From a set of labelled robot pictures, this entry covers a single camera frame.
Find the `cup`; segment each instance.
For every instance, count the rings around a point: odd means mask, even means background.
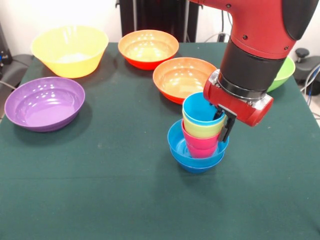
[[[226,117],[223,113],[218,119],[213,120],[217,108],[205,99],[203,92],[189,95],[183,101],[182,112],[189,122],[204,127],[220,124]]]
[[[217,149],[219,134],[208,138],[198,138],[190,135],[184,125],[184,120],[181,122],[182,133],[185,138],[186,147],[190,155],[196,159],[204,159],[211,157]]]
[[[224,119],[225,116],[223,117],[223,120],[221,120],[218,123],[215,123],[213,125],[198,125],[193,122],[191,122],[185,115],[185,112],[182,111],[183,115],[183,122],[184,122],[184,129],[185,131],[190,134],[194,138],[199,138],[199,139],[208,139],[213,136],[218,135],[221,132],[222,127],[224,126]]]

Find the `cable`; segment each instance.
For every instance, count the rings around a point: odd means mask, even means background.
[[[16,88],[14,86],[11,86],[10,84],[4,82],[4,81],[0,81],[0,84],[3,84],[3,85],[6,85],[7,87],[13,89],[13,90],[16,90]]]
[[[22,62],[22,61],[19,61],[19,60],[16,60],[16,59],[12,59],[12,61],[15,61],[15,62],[17,62],[17,63],[20,63],[20,64],[22,64],[22,65],[25,65],[26,67],[29,67],[29,65],[25,64],[25,63]]]
[[[221,32],[224,32],[225,30],[225,17],[224,17],[224,11],[221,10],[221,18],[222,18],[222,30]]]
[[[231,27],[232,27],[232,22],[231,22],[231,19],[230,19],[230,12],[228,12],[228,19],[229,19],[229,23],[230,23],[230,25],[231,25]]]
[[[309,85],[312,84],[312,82],[316,79],[319,72],[320,72],[320,63],[310,71],[309,75],[305,79],[305,85],[303,88],[300,89],[300,92],[304,91],[304,95],[307,95],[307,87],[309,87]]]
[[[309,89],[309,97],[308,97],[308,100],[307,100],[307,103],[308,103],[308,106],[310,107],[310,104],[311,104],[311,99],[312,99],[312,95],[311,95],[311,92],[312,92],[312,88],[314,86],[314,83],[315,81],[312,82],[311,86],[310,86],[310,89]]]
[[[225,34],[225,35],[228,35],[230,37],[230,34],[229,33],[226,33],[226,32],[219,32],[219,33],[216,33],[216,34],[213,34],[212,36],[208,37],[207,40],[204,41],[204,43],[208,42],[210,39],[212,39],[213,37],[219,35],[219,34]]]
[[[318,116],[318,117],[320,118],[320,114],[315,113],[315,112],[312,112],[312,114],[313,114],[313,115],[316,115],[316,116]]]

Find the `blue bowl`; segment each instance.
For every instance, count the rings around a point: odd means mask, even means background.
[[[220,163],[220,161],[222,160],[224,155],[225,155],[225,152],[223,152],[223,154],[222,154],[221,158],[218,160],[218,162],[216,162],[215,164],[213,164],[211,166],[207,166],[207,167],[192,167],[192,166],[187,166],[187,165],[183,164],[182,162],[179,162],[177,159],[176,159],[176,161],[187,172],[192,173],[192,174],[202,174],[202,173],[208,171],[209,169],[213,168],[218,163]]]
[[[221,117],[213,120],[217,108],[214,105],[210,105],[204,97],[203,92],[196,92],[189,95],[182,104],[182,111],[184,115],[194,124],[202,126],[211,126],[220,123],[224,120],[225,114],[223,113]]]
[[[218,147],[212,156],[206,158],[193,158],[191,157],[186,145],[186,140],[182,132],[181,121],[182,119],[175,122],[169,129],[167,135],[171,153],[176,161],[184,169],[188,168],[189,170],[186,169],[188,172],[191,172],[190,170],[193,169],[192,173],[194,173],[195,170],[203,173],[217,165],[225,154],[225,150],[229,144],[229,137],[226,142],[218,143]]]

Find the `yellow cup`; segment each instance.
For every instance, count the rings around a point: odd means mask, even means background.
[[[108,36],[94,27],[63,26],[37,36],[31,52],[56,75],[75,79],[97,68],[108,43]]]
[[[226,116],[219,123],[210,126],[198,125],[191,122],[186,116],[184,111],[182,111],[183,122],[185,130],[192,135],[193,137],[206,139],[211,138],[221,132],[222,127],[224,126]]]

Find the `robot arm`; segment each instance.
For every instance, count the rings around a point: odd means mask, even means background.
[[[319,0],[190,1],[228,11],[233,19],[220,69],[206,82],[204,97],[218,114],[223,111],[229,118],[257,125],[273,103],[267,89],[304,34]],[[233,125],[228,122],[224,139]]]

